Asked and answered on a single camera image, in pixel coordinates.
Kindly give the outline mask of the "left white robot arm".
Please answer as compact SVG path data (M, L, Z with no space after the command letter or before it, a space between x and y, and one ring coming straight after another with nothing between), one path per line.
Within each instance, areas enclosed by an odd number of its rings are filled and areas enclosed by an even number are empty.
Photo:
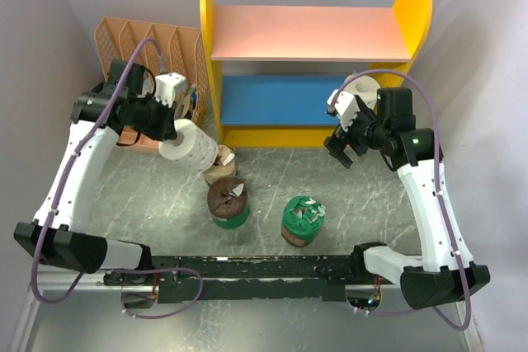
M30 223L18 223L15 240L40 264L78 273L124 269L133 284L154 274L150 248L87 234L90 208L102 169L125 128L154 141L176 138L173 120L177 92L187 80L171 72L159 75L134 64L118 97L126 63L111 63L110 79L84 92L71 114L68 144L45 202Z

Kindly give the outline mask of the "white floral toilet paper roll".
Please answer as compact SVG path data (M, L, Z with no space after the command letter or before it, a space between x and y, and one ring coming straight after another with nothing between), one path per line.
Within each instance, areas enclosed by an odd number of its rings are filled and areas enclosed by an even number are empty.
M363 102L373 110L375 108L378 96L377 91L380 84L370 76L361 76L356 80L349 82L344 88L345 92L352 95L358 95Z

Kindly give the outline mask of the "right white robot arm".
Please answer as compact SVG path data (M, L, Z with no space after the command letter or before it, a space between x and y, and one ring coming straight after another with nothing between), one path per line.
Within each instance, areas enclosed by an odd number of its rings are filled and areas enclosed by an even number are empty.
M357 94L334 91L327 113L339 125L324 146L344 167L351 148L361 156L368 150L381 154L397 173L412 207L421 243L421 257L405 256L383 242L368 242L351 253L351 277L368 284L377 275L400 287L414 310L463 301L488 284L486 265L477 265L460 234L446 191L441 149L433 129L419 129L408 88L381 88L377 110Z

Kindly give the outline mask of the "white dotted toilet paper roll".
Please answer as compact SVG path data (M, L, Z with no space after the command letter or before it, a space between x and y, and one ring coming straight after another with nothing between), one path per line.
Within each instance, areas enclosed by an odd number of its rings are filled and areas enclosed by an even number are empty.
M175 120L174 128L177 137L158 145L160 155L190 173L211 168L219 152L216 141L188 119Z

